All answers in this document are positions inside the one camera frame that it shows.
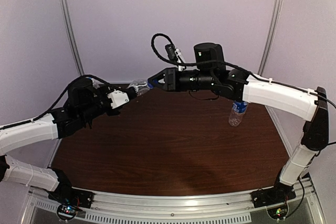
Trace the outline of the clear bottle white cap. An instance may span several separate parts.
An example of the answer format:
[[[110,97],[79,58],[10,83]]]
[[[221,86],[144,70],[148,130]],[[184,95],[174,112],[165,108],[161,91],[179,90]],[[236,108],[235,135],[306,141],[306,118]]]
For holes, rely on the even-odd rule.
[[[95,78],[92,78],[92,77],[88,77],[88,79],[91,80],[91,82],[92,82],[92,86],[93,86],[95,89],[100,88],[100,82],[99,82],[98,80],[96,80]]]

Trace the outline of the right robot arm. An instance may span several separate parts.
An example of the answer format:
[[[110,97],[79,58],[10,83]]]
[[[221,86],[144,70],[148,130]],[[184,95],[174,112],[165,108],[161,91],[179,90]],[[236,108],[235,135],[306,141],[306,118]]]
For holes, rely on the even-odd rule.
[[[186,70],[180,52],[172,44],[165,47],[165,68],[148,82],[167,92],[210,90],[235,102],[256,103],[294,114],[304,119],[303,134],[289,161],[282,168],[276,186],[292,186],[321,150],[329,143],[329,112],[324,88],[303,89],[262,78],[224,60],[221,45],[212,42],[194,46],[196,69]]]

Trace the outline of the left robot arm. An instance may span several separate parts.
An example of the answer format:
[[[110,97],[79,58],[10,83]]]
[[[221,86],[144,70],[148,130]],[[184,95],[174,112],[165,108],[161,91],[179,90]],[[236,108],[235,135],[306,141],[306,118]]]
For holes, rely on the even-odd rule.
[[[116,115],[118,109],[138,95],[137,86],[119,88],[96,76],[87,74],[71,81],[61,95],[65,104],[57,108],[53,103],[41,115],[1,126],[1,181],[56,191],[70,185],[66,176],[50,168],[41,168],[18,161],[10,151],[26,145],[62,139],[78,130],[92,126],[103,115]]]

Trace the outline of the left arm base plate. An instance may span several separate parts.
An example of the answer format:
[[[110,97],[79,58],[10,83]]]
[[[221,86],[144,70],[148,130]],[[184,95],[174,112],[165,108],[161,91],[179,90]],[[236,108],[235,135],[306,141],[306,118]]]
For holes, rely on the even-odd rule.
[[[47,191],[48,198],[59,203],[56,215],[60,221],[68,223],[76,217],[84,217],[86,209],[90,209],[94,193],[87,190],[71,188],[67,193]]]

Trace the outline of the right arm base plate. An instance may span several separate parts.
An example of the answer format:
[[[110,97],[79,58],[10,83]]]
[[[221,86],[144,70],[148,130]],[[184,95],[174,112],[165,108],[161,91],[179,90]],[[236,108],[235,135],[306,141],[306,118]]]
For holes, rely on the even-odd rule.
[[[254,208],[266,207],[268,216],[273,220],[285,220],[289,216],[288,201],[296,198],[293,188],[259,188],[250,193]]]

